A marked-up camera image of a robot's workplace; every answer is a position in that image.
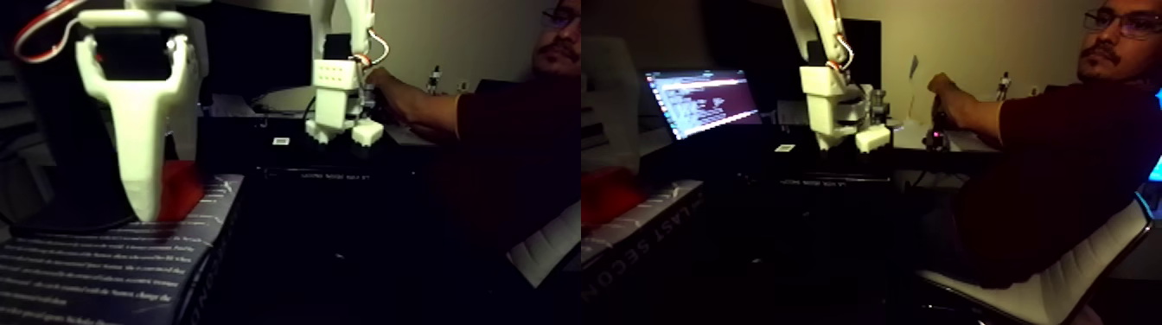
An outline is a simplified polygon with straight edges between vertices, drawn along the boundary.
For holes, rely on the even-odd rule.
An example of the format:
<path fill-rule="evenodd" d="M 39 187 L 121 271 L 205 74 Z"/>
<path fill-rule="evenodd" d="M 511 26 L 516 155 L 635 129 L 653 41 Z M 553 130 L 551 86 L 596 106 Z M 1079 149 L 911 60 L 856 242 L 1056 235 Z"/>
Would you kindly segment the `person's hand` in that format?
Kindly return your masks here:
<path fill-rule="evenodd" d="M 949 111 L 954 104 L 957 104 L 960 89 L 945 73 L 937 73 L 937 75 L 931 78 L 928 91 L 935 95 L 932 107 L 933 114 L 937 114 L 937 111 Z"/>

